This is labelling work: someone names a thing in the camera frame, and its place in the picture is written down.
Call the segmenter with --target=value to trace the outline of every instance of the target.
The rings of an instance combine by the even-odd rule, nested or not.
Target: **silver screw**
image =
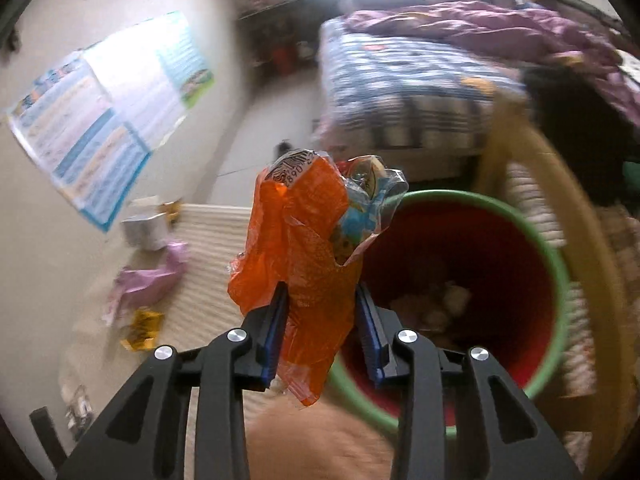
[[[418,339],[418,335],[413,330],[401,330],[398,332],[398,339],[403,343],[413,343]]]
[[[489,351],[481,346],[471,349],[471,357],[476,361],[486,361],[489,358]]]
[[[170,346],[159,346],[158,348],[156,348],[156,351],[154,352],[156,359],[160,359],[161,361],[168,359],[173,354],[174,354],[174,350]]]
[[[229,332],[226,334],[226,338],[229,339],[229,341],[233,341],[234,343],[239,343],[246,339],[246,332],[241,328],[235,328],[233,330],[229,330]]]

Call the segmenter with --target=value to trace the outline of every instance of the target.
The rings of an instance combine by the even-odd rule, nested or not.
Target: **trash bin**
[[[410,269],[425,253],[442,258],[450,278],[471,293],[461,318],[465,350],[487,348],[535,397],[558,366],[566,338],[568,277],[559,254],[498,200],[455,190],[411,192],[365,253],[361,281],[377,305],[411,292]],[[336,356],[330,381],[365,420],[397,430],[399,399],[374,388],[355,332]],[[446,419],[454,435],[452,408]]]

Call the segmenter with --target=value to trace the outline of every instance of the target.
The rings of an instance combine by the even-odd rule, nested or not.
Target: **white tile floor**
[[[251,207],[255,178],[273,162],[283,139],[309,148],[312,121],[321,113],[318,72],[306,70],[263,88],[247,110],[207,203]]]

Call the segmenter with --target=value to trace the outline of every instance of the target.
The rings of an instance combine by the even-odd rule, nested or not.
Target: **purple blanket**
[[[626,84],[617,51],[605,38],[548,9],[511,10],[484,2],[446,2],[396,10],[359,10],[345,20],[353,32],[418,36],[476,54],[541,64],[564,63],[640,126],[640,94]]]

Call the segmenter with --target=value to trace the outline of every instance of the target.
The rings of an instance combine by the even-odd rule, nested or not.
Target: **colorful poster on wall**
[[[112,34],[84,56],[116,109],[152,150],[164,144],[213,84],[181,12]]]
[[[150,150],[75,52],[8,111],[18,142],[56,188],[108,231]]]

